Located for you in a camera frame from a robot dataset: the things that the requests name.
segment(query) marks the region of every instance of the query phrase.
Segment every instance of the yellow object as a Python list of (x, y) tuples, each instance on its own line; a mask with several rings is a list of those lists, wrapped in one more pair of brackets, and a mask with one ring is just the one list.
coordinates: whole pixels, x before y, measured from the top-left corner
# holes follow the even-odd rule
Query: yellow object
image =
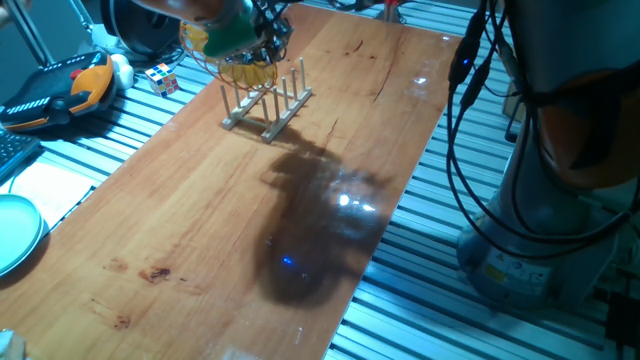
[(255, 63), (239, 65), (226, 62), (225, 59), (210, 58), (204, 55), (207, 34), (193, 25), (180, 24), (180, 42), (186, 51), (203, 69), (224, 83), (236, 85), (244, 90), (270, 89), (276, 84), (278, 69), (275, 65)]
[(107, 64), (94, 66), (86, 69), (78, 75), (71, 86), (71, 95), (75, 95), (82, 91), (90, 92), (89, 99), (78, 106), (69, 109), (72, 113), (76, 113), (92, 106), (96, 106), (102, 95), (107, 92), (109, 83), (113, 79), (113, 62), (111, 57), (107, 56)]

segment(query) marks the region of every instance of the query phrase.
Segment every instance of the green object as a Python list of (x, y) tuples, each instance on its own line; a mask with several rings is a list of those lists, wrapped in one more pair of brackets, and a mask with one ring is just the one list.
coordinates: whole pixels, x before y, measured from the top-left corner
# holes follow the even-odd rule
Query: green object
[(204, 46), (204, 54), (208, 57), (221, 58), (233, 55), (256, 41), (258, 37), (248, 17), (238, 14), (224, 28), (209, 31), (209, 41)]
[(44, 219), (31, 201), (13, 194), (0, 195), (0, 276), (33, 251), (44, 231)]

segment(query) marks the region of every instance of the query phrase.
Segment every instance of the sticker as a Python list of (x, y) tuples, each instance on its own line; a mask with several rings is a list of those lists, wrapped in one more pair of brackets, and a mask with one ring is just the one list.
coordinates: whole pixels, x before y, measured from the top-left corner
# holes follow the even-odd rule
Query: sticker
[(540, 295), (547, 286), (551, 269), (527, 263), (492, 249), (486, 258), (484, 274), (506, 288), (524, 294)]

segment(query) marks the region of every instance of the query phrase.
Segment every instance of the wood grain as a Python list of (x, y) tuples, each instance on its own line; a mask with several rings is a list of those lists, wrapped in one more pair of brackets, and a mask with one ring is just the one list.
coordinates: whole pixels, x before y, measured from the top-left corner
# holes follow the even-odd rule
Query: wood grain
[(280, 71), (303, 56), (314, 96), (274, 143), (223, 130), (211, 83), (0, 281), (0, 326), (33, 360), (322, 357), (444, 109), (458, 39), (287, 16)]

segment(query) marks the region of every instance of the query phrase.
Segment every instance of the teal plate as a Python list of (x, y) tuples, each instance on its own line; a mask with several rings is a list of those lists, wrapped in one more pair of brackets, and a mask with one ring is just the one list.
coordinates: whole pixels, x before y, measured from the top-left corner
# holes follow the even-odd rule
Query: teal plate
[(0, 195), (0, 276), (18, 266), (38, 244), (44, 219), (28, 199)]

